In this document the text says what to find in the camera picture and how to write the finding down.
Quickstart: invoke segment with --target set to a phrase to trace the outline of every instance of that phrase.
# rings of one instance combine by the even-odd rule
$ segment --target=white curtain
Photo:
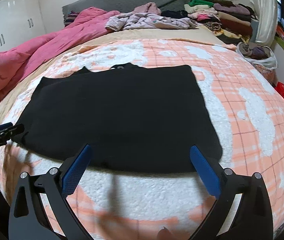
[[[270,46],[274,40],[277,26],[277,1],[276,0],[250,0],[254,5],[259,26],[256,35],[256,43],[262,46]]]

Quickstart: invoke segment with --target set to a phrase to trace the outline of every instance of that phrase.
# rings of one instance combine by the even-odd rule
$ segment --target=pink blanket
[[[0,101],[43,63],[72,47],[111,32],[105,25],[111,16],[117,14],[118,11],[106,12],[90,7],[66,28],[0,52]]]

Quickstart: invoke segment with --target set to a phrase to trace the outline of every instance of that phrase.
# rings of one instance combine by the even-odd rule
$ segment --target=silver bolt
[[[28,174],[26,172],[21,173],[20,178],[24,179]]]
[[[229,169],[229,168],[226,168],[226,169],[224,170],[224,173],[225,173],[226,175],[232,175],[232,174],[233,174],[233,171],[232,171],[231,169]]]
[[[56,174],[58,172],[58,169],[57,168],[52,168],[50,171],[49,171],[49,173],[51,174],[51,175],[54,175],[54,174]]]
[[[260,179],[262,178],[262,175],[258,172],[254,173],[254,176],[257,178],[257,179]]]

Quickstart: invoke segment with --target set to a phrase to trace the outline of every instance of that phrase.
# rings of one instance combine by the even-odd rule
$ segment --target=beige bed sheet
[[[140,29],[140,30],[125,30],[121,32],[109,33],[107,35],[98,37],[91,41],[85,42],[78,45],[72,49],[65,51],[64,53],[58,55],[57,57],[49,60],[48,62],[42,64],[36,71],[30,74],[27,78],[21,81],[9,94],[0,102],[0,124],[4,120],[6,114],[9,112],[13,106],[17,97],[23,93],[30,82],[43,73],[48,67],[50,67],[54,62],[59,60],[63,55],[69,52],[75,52],[80,49],[82,45],[86,46],[97,46],[106,44],[112,41],[118,40],[135,40],[135,39],[183,39],[192,42],[198,42],[203,44],[216,44],[224,45],[213,33],[205,26],[199,26],[197,30],[160,30],[160,29]]]

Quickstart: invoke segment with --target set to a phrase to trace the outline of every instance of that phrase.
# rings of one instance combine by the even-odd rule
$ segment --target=white wardrobe
[[[0,0],[0,51],[45,33],[39,0]]]

